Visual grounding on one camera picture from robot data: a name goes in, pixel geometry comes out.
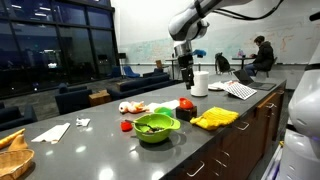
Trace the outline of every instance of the person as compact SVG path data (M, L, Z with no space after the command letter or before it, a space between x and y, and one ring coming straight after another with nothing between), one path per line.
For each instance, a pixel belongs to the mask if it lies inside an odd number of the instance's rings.
M274 55L273 55L273 48L269 41L264 41L264 36L258 36L254 43L259 47L258 54L252 54L251 57L255 58L253 63L247 64L244 69L249 76L255 76L256 70L271 70Z

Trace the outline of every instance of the gray countertop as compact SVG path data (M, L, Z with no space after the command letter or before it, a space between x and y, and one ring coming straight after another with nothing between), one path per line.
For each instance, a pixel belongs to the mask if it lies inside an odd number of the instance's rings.
M235 77L213 75L210 76L209 83L229 79L234 80ZM283 79L261 81L277 85L285 82ZM184 83L181 83L24 126L29 148L35 151L34 166L24 177L36 180L159 179L221 133L224 128L206 131L180 120L181 128L173 131L169 139L159 144L146 144L135 137L134 130L122 132L120 129L123 119L135 119L145 113L122 115L118 111L120 102L144 101L147 105L151 102L162 103L186 97L197 106L198 116L214 106L244 115L271 91L258 90L246 101L229 97L224 91L209 91L206 97L193 97L190 91L186 90ZM77 127L77 116L90 118L88 127ZM53 126L67 122L71 125L57 144L31 142L31 139ZM21 127L1 132L0 137L19 129Z

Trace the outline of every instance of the green bowl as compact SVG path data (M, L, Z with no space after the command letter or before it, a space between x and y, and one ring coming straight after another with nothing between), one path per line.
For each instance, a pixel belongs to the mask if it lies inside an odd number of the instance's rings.
M169 137L172 130L180 128L180 122L164 114L147 114L136 119L134 122L146 123L151 127L164 128L161 131L148 133L148 126L137 126L134 124L137 137L147 143L158 143Z
M165 114L167 116L172 115L172 110L170 108L167 107L158 107L154 110L154 113L159 113L159 114Z

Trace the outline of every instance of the basket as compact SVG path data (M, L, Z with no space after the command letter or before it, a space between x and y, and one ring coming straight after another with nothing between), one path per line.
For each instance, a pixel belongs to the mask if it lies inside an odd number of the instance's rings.
M31 165L34 151L22 149L0 153L0 179L17 179Z

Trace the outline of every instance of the laptop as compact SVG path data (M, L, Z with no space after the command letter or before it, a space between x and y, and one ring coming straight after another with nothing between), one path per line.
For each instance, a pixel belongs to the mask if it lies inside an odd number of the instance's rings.
M276 86L275 83L254 82L254 80L251 79L251 77L247 74L247 72L244 69L234 71L233 74L239 79L241 84L248 86L252 89L269 91L274 86Z

